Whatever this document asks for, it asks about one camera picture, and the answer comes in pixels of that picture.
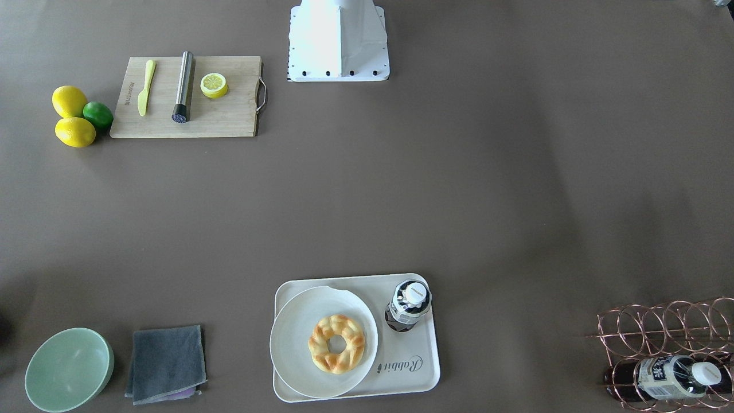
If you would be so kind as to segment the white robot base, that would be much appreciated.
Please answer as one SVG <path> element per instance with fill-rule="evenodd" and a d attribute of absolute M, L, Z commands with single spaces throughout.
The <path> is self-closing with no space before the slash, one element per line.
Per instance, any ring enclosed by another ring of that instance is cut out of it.
<path fill-rule="evenodd" d="M 372 1 L 302 1 L 290 10 L 291 82 L 385 81 L 385 10 Z"/>

